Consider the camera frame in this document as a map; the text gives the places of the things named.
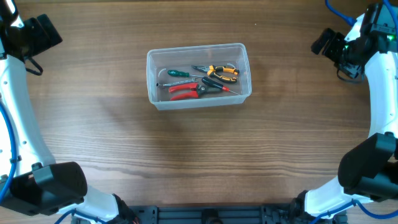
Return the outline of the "orange black pliers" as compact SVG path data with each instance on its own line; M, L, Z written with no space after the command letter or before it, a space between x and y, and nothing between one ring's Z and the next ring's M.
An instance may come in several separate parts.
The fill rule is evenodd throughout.
M192 65L193 69L198 70L199 72L207 74L210 78L215 78L223 83L237 83L238 79L236 76L239 75L239 70L230 66L201 66L201 65ZM232 73L234 77L226 77L223 73Z

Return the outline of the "black red screwdriver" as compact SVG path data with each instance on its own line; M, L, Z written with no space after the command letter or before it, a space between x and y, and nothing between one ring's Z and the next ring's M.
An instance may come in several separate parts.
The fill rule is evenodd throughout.
M212 87L212 88L217 88L217 89L219 89L219 90L228 91L228 92L231 92L231 93L234 93L234 94L237 95L236 92L231 91L229 88L225 87L223 84L218 83L218 82L216 82L216 81L213 81L212 79L210 79L210 78L208 78L208 77L203 77L203 78L201 79L201 81L202 81L205 85L208 85L208 86L210 86L210 87Z

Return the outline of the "green handled screwdriver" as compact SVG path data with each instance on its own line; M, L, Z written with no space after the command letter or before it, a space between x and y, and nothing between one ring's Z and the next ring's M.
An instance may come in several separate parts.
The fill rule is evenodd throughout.
M188 72L181 72L178 70L168 70L167 74L172 76L172 77L184 77L184 78L188 78L188 77L195 77L195 78L202 78L201 75L192 75L189 74Z

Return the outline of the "silver socket wrench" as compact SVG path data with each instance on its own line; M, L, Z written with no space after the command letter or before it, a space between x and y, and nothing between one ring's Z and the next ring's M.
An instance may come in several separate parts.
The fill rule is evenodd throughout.
M172 83L156 83L156 87L170 88L172 86L183 85L183 84L187 84L187 83L197 83L197 82L198 82L197 78L192 78L192 79L183 80L183 81L179 81L179 82L172 82Z

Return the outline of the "red handled cutters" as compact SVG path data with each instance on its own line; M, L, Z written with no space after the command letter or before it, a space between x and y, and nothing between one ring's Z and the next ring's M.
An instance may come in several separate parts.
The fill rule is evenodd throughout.
M169 93L176 91L187 90L187 92L171 97L171 101L185 100L189 98L199 98L202 95L209 93L221 93L222 90L218 88L208 87L206 85L199 85L197 83L186 83L172 86L169 88Z

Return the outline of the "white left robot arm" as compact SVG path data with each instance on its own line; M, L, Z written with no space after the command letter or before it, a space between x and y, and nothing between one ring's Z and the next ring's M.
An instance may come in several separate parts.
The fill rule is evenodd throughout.
M76 162L58 163L37 124L26 62L62 41L48 16L22 20L14 1L1 2L1 206L28 216L73 216L89 223L139 223L115 194L87 184Z

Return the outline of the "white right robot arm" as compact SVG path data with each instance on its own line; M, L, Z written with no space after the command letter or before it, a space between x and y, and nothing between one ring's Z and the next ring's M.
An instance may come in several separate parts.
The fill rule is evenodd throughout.
M368 6L354 19L332 7L351 29L347 35L325 29L311 51L334 62L342 80L369 85L371 124L366 140L347 152L338 175L302 192L290 206L291 218L316 223L351 207L397 199L397 6Z

